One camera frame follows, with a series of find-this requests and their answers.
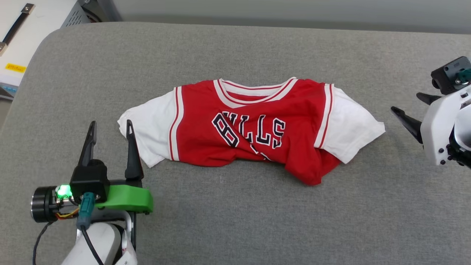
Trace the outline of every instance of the white stripe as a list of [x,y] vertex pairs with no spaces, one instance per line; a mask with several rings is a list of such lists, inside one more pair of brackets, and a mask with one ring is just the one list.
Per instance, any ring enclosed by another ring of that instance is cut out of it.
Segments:
[[314,142],[315,148],[320,148],[322,137],[324,136],[324,132],[325,132],[325,127],[327,126],[327,118],[329,116],[329,110],[330,110],[330,84],[324,85],[324,93],[325,93],[324,116],[322,117],[322,122],[319,128],[319,131],[317,132],[316,141]]
[[273,162],[273,160],[271,160],[270,158],[268,158],[267,155],[265,155],[264,153],[260,152],[260,154],[261,154],[264,158],[266,158],[266,159],[268,159],[268,160],[270,160],[270,161]]
[[[280,88],[276,88],[274,90],[272,89],[268,89],[268,91],[270,92],[269,95],[267,95],[267,97],[263,98],[263,99],[259,99],[259,100],[254,100],[254,101],[244,101],[244,100],[239,100],[239,99],[235,99],[233,97],[231,97],[226,90],[224,90],[224,88],[221,88],[219,86],[219,83],[218,83],[218,80],[214,80],[213,81],[213,84],[214,84],[214,88],[216,89],[216,93],[219,97],[219,99],[222,101],[222,103],[224,103],[226,106],[230,107],[230,108],[239,108],[239,107],[244,107],[246,105],[242,105],[242,104],[237,104],[233,101],[237,101],[239,103],[246,103],[246,104],[254,104],[254,103],[259,103],[259,102],[262,102],[262,101],[265,101],[267,98],[270,97],[270,95],[274,95],[276,93],[278,93],[280,90],[282,90],[276,97],[272,98],[272,99],[269,99],[267,100],[266,102],[269,102],[269,101],[274,101],[274,100],[279,100],[281,98],[283,98],[290,90],[291,88],[293,88],[294,84],[296,83],[298,79],[296,79],[296,77],[292,77],[290,79],[288,79],[286,82],[283,83],[283,86],[280,87]],[[263,90],[263,91],[247,91],[247,90],[242,90],[242,89],[239,89],[239,88],[236,88],[236,87],[231,87],[232,89],[230,89],[230,92],[232,93],[236,93],[236,94],[239,94],[239,95],[245,95],[245,96],[254,96],[254,95],[260,95],[260,96],[265,96],[266,93],[267,93],[267,90]]]
[[173,117],[172,122],[170,123],[170,126],[169,126],[169,144],[167,145],[167,152],[169,154],[169,156],[167,158],[169,160],[172,159],[172,150],[170,150],[170,145],[173,143],[173,141],[172,141],[172,135],[173,135],[172,124],[177,119],[176,116],[177,116],[177,105],[178,105],[178,103],[177,103],[177,93],[176,93],[176,91],[177,91],[177,87],[174,87],[173,90],[171,91],[173,93],[173,101],[172,101],[172,106],[171,107],[173,107],[174,106],[173,104],[175,104],[175,117]]
[[255,148],[253,147],[252,144],[250,144],[250,148],[252,148],[252,150],[253,150],[253,152],[254,152],[255,154],[258,154],[258,153],[259,153],[257,150],[255,150]]
[[293,79],[293,81],[291,81],[291,83],[287,87],[285,87],[285,89],[281,91],[281,93],[279,93],[276,97],[268,101],[275,101],[275,100],[282,99],[284,96],[286,96],[289,93],[289,91],[291,90],[291,88],[293,88],[294,84],[296,84],[297,81],[298,79]]
[[183,118],[183,99],[182,99],[182,95],[181,95],[181,86],[179,86],[175,89],[176,89],[176,93],[177,93],[177,96],[178,96],[178,117],[177,117],[177,120],[176,120],[176,122],[175,122],[175,124],[173,125],[173,128],[172,128],[171,141],[172,141],[173,160],[180,161],[179,154],[178,154],[177,128],[178,128],[178,125],[181,122],[181,119]]
[[284,84],[286,84],[286,82],[283,82],[283,83],[277,84],[277,85],[245,86],[245,85],[237,84],[237,83],[232,82],[232,81],[229,81],[229,80],[221,79],[221,82],[222,82],[222,81],[229,83],[228,85],[232,85],[232,86],[234,86],[234,85],[236,85],[236,86],[241,86],[241,87],[244,87],[244,88],[246,88],[246,89],[257,89],[257,88],[273,89],[274,87],[278,87],[278,88],[279,88],[280,86],[283,86]]
[[219,84],[218,84],[218,80],[214,80],[213,81],[214,83],[214,88],[216,89],[216,93],[218,94],[218,97],[219,99],[222,101],[222,103],[224,103],[226,106],[230,107],[230,108],[239,108],[239,107],[243,107],[245,105],[241,105],[241,104],[237,104],[237,103],[234,103],[230,100],[228,100],[226,98],[226,96],[224,96],[223,92],[222,92],[222,89],[219,87]]

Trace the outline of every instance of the white sleeve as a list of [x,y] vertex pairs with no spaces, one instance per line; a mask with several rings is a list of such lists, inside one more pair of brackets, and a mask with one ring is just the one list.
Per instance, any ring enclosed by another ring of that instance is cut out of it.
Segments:
[[364,107],[333,84],[326,84],[325,92],[326,111],[316,139],[318,146],[314,147],[326,150],[346,164],[361,148],[385,132],[384,123],[376,121]]
[[177,115],[175,89],[167,94],[126,110],[118,120],[119,130],[126,137],[126,122],[132,121],[139,155],[148,167],[164,158],[170,159],[170,127]]

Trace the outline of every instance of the black cable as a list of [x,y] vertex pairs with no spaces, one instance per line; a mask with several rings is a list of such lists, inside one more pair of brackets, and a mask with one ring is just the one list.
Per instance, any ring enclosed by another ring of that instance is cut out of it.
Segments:
[[98,256],[97,251],[96,251],[95,248],[93,247],[93,245],[92,245],[92,243],[91,243],[91,241],[90,241],[90,238],[88,237],[87,229],[85,229],[85,226],[81,225],[81,226],[80,226],[80,231],[82,232],[82,235],[83,235],[83,237],[85,238],[85,241],[87,242],[87,245],[89,246],[90,251],[91,251],[91,253],[93,254],[93,257],[95,257],[95,259],[97,260],[97,262],[98,262],[99,265],[104,265],[103,262],[102,262],[101,259],[100,259],[100,256]]
[[69,201],[70,201],[70,203],[72,203],[73,205],[79,206],[79,204],[75,202],[75,199],[73,198],[73,196],[71,196],[71,197],[69,198]]
[[50,226],[51,224],[53,224],[53,222],[47,223],[42,229],[41,233],[39,233],[38,238],[36,239],[36,243],[34,244],[34,248],[32,249],[32,265],[36,265],[36,251],[38,249],[39,240],[41,239],[41,236],[44,234],[44,232],[47,230],[48,226]]
[[95,17],[97,19],[98,22],[103,22],[101,20],[101,18],[99,16],[97,16],[95,13],[93,13],[92,11],[86,9],[85,7],[82,7],[83,11],[85,11],[85,13],[89,13],[90,15],[92,15],[93,17]]

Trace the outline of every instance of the yellow label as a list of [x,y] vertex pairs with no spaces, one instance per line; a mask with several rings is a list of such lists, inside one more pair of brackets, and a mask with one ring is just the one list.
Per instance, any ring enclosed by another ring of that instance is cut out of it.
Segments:
[[7,64],[5,69],[12,70],[12,71],[19,72],[19,73],[24,73],[26,71],[26,67],[17,66],[17,65],[14,65],[14,64]]

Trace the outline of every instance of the wall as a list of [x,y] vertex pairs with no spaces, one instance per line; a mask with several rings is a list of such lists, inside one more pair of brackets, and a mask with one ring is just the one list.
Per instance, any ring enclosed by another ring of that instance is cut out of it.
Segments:
[[124,21],[471,33],[471,0],[113,0]]

